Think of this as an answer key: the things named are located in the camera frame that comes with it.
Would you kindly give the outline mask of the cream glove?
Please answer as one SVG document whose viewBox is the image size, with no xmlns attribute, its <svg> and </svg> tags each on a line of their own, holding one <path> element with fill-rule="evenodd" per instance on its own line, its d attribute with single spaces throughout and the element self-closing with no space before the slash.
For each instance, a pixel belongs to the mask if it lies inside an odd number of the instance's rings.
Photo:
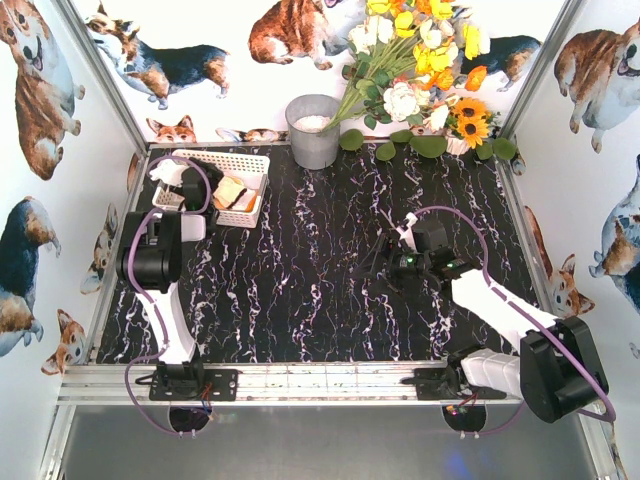
<svg viewBox="0 0 640 480">
<path fill-rule="evenodd" d="M 213 198 L 217 206 L 222 209 L 229 209 L 234 206 L 246 193 L 244 184 L 234 177 L 224 176 L 216 187 Z"/>
</svg>

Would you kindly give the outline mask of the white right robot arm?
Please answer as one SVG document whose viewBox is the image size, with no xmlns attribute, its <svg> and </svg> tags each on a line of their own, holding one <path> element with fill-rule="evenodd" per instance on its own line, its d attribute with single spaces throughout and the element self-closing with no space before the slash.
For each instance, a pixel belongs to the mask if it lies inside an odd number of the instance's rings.
<svg viewBox="0 0 640 480">
<path fill-rule="evenodd" d="M 402 295 L 427 284 L 488 324 L 513 348 L 504 354 L 472 345 L 449 355 L 439 379 L 453 393 L 489 390 L 521 399 L 540 420 L 553 423 L 602 402 L 598 420 L 615 411 L 595 342 L 587 324 L 559 319 L 511 293 L 480 264 L 456 254 L 435 219 L 407 216 L 398 238 L 381 234 L 353 270 L 376 295 Z"/>
</svg>

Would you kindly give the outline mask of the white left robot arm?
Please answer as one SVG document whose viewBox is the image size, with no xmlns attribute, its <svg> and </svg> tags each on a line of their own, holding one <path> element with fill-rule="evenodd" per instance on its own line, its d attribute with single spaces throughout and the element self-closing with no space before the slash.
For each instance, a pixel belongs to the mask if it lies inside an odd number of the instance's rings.
<svg viewBox="0 0 640 480">
<path fill-rule="evenodd" d="M 154 207 L 126 214 L 116 273 L 148 315 L 158 344 L 156 358 L 167 365 L 181 365 L 196 357 L 196 342 L 186 325 L 178 291 L 183 245 L 205 239 L 217 226 L 212 195 L 223 173 L 194 157 L 176 155 L 161 157 L 150 166 L 150 173 L 176 188 L 184 203 L 176 211 Z"/>
</svg>

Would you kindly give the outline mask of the white glove orange cuff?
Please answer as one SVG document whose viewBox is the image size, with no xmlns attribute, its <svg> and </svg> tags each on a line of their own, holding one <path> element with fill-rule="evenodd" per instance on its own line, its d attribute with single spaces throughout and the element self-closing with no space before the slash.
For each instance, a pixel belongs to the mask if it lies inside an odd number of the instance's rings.
<svg viewBox="0 0 640 480">
<path fill-rule="evenodd" d="M 234 211 L 251 213 L 259 198 L 259 192 L 252 189 L 246 189 L 233 205 Z"/>
</svg>

